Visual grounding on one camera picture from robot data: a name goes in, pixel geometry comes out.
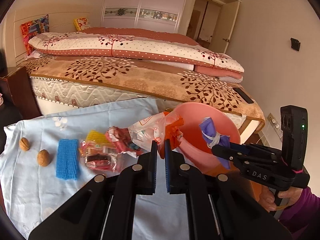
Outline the purple sleeve forearm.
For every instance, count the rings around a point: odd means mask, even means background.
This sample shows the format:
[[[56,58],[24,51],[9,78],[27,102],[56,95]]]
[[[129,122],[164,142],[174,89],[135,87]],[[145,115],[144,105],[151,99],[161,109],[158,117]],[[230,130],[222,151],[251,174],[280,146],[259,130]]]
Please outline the purple sleeve forearm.
[[[293,239],[319,239],[319,197],[307,187],[295,204],[284,209],[279,219]]]

